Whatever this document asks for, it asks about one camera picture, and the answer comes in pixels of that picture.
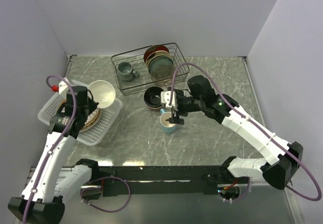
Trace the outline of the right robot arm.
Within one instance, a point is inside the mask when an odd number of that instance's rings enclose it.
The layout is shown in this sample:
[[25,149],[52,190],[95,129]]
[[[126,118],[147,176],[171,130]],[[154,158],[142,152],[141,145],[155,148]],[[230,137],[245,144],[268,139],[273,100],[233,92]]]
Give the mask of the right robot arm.
[[205,116],[231,129],[252,145],[261,158],[243,159],[231,156],[221,165],[221,178],[232,183],[241,177],[264,179],[272,187],[283,190],[299,169],[303,146],[289,143],[270,132],[252,118],[242,106],[228,95],[216,94],[208,79],[194,76],[187,82],[190,96],[182,90],[163,91],[161,102],[172,112],[167,120],[184,124],[184,117],[201,111]]

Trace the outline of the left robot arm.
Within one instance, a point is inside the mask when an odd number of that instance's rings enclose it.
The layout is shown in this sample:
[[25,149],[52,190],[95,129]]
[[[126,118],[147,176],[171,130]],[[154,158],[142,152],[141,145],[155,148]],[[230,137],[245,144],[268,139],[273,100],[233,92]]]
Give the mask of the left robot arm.
[[9,201],[8,209],[22,223],[60,223],[65,205],[81,186],[99,181],[98,163],[90,159],[79,160],[64,180],[57,181],[80,130],[96,107],[87,87],[72,86],[67,91],[65,111],[58,111],[50,120],[45,148],[32,178],[21,196]]

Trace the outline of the black brown bowl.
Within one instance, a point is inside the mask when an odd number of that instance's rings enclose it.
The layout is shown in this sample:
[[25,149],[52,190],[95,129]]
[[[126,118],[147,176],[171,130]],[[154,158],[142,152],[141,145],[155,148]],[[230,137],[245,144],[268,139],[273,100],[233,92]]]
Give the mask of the black brown bowl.
[[145,104],[150,104],[150,105],[161,105],[160,102],[160,94],[163,91],[162,88],[160,87],[149,87],[145,93],[144,93],[144,102]]

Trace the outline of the white bottom plate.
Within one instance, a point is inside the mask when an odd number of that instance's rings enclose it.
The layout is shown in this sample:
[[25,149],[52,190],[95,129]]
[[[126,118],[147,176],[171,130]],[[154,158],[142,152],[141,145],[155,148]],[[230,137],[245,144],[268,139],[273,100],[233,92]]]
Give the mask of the white bottom plate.
[[101,115],[101,109],[97,108],[96,110],[94,110],[87,118],[87,121],[85,122],[84,127],[80,130],[81,132],[85,132],[87,130],[89,130],[90,128],[92,128],[99,120]]

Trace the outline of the white top bowl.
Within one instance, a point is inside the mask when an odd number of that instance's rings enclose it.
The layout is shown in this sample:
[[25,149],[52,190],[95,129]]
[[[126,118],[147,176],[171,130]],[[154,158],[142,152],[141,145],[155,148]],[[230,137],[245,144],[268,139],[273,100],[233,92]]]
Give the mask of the white top bowl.
[[98,108],[108,108],[116,99],[116,91],[113,85],[107,81],[94,81],[89,84],[88,89],[91,91],[94,101],[98,103]]

